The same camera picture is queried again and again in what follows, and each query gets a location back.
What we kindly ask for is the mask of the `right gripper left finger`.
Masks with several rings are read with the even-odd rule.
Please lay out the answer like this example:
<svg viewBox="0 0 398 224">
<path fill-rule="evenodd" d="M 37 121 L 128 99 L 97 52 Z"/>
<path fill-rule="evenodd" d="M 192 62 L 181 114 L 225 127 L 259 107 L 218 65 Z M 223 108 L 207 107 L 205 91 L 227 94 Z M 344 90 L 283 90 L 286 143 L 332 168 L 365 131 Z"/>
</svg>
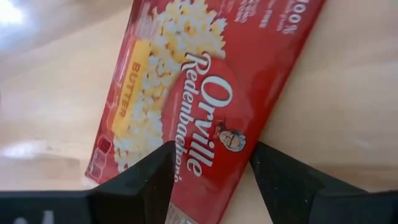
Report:
<svg viewBox="0 0 398 224">
<path fill-rule="evenodd" d="M 175 143 L 167 141 L 90 193 L 95 224 L 164 224 L 174 186 Z"/>
</svg>

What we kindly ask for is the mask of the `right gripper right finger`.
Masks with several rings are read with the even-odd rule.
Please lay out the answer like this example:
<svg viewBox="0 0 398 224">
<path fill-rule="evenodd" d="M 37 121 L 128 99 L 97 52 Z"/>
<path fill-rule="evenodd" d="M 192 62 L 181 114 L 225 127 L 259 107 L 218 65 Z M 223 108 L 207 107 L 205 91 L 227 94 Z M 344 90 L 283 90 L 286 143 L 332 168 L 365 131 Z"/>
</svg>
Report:
<svg viewBox="0 0 398 224">
<path fill-rule="evenodd" d="M 272 222 L 308 224 L 313 198 L 325 187 L 311 167 L 262 142 L 250 164 Z"/>
</svg>

